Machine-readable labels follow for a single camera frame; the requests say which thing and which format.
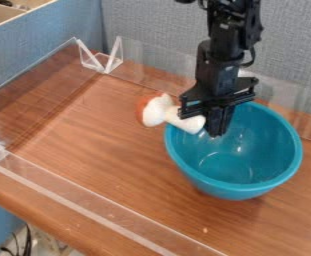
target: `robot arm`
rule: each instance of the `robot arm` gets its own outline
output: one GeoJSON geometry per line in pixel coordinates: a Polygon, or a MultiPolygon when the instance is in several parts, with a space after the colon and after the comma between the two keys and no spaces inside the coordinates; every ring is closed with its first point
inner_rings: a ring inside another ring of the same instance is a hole
{"type": "MultiPolygon", "coordinates": [[[[175,0],[192,3],[195,0],[175,0]]],[[[180,95],[179,117],[203,115],[210,136],[226,133],[235,106],[254,100],[255,77],[238,77],[240,67],[255,60],[260,41],[260,0],[198,0],[207,11],[210,40],[198,47],[195,86],[180,95]],[[252,60],[243,63],[244,51],[252,60]]]]}

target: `bowl rim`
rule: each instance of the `bowl rim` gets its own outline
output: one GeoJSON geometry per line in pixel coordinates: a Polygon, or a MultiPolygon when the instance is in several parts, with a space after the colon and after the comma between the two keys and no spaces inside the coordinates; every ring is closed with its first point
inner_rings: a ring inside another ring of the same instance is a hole
{"type": "Polygon", "coordinates": [[[298,135],[295,129],[293,128],[291,124],[283,118],[282,115],[279,115],[274,110],[271,110],[270,108],[267,108],[266,106],[263,106],[259,103],[247,102],[243,104],[250,105],[251,107],[264,111],[268,115],[271,115],[279,121],[279,123],[283,125],[283,127],[287,129],[290,137],[293,139],[294,158],[291,160],[291,163],[290,163],[290,166],[287,167],[287,169],[274,179],[264,181],[264,182],[251,183],[251,184],[236,184],[236,183],[228,183],[224,181],[215,180],[215,179],[204,176],[203,174],[200,174],[198,171],[195,171],[195,169],[188,164],[186,164],[186,162],[183,161],[182,157],[178,155],[178,153],[174,149],[174,146],[171,143],[171,138],[172,138],[171,134],[172,134],[174,130],[178,128],[174,127],[171,124],[167,124],[167,126],[166,126],[164,144],[166,144],[166,148],[167,148],[170,157],[174,160],[174,162],[178,164],[178,166],[180,167],[182,172],[186,173],[188,176],[192,176],[196,180],[199,180],[199,182],[202,182],[210,186],[212,185],[212,186],[220,187],[223,189],[232,189],[232,190],[238,190],[238,191],[264,190],[264,189],[274,188],[278,185],[281,185],[282,183],[285,183],[293,177],[293,175],[297,173],[301,162],[302,162],[302,155],[303,155],[302,142],[301,142],[301,138],[299,138],[299,135],[298,135]]]}

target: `wooden tabletop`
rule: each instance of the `wooden tabletop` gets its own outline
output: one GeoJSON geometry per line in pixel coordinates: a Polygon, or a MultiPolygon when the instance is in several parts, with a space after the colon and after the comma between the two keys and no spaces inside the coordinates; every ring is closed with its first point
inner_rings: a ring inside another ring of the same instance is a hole
{"type": "MultiPolygon", "coordinates": [[[[175,167],[164,127],[136,123],[135,102],[151,92],[80,68],[68,49],[0,90],[0,141],[15,154],[227,255],[310,256],[311,141],[303,140],[297,175],[272,192],[242,202],[212,198],[175,167]]],[[[87,255],[156,255],[3,174],[0,205],[87,255]]]]}

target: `floor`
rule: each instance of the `floor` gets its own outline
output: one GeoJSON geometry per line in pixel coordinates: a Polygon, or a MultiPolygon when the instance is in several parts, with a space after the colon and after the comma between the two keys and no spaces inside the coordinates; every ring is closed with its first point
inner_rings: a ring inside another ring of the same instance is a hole
{"type": "MultiPolygon", "coordinates": [[[[16,233],[16,238],[17,238],[17,243],[19,243],[19,255],[23,254],[24,251],[24,243],[25,243],[25,234],[27,234],[27,229],[23,228],[17,233],[16,233]]],[[[16,242],[13,240],[13,237],[11,237],[5,243],[5,248],[8,248],[11,250],[11,252],[13,253],[13,255],[16,254],[17,250],[16,250],[16,242]]],[[[59,254],[55,251],[51,250],[49,246],[47,246],[37,238],[33,237],[33,241],[32,241],[32,256],[84,256],[81,253],[79,253],[77,251],[72,250],[68,253],[64,254],[59,254]]],[[[8,252],[0,252],[0,256],[11,256],[11,254],[8,252]]]]}

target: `blue plastic bowl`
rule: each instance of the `blue plastic bowl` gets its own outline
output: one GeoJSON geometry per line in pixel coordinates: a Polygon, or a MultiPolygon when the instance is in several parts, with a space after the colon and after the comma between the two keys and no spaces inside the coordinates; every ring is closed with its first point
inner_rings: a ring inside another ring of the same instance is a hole
{"type": "Polygon", "coordinates": [[[256,103],[235,109],[227,133],[211,138],[166,127],[166,148],[199,190],[222,199],[246,200],[267,193],[295,174],[302,143],[283,117],[256,103]]]}

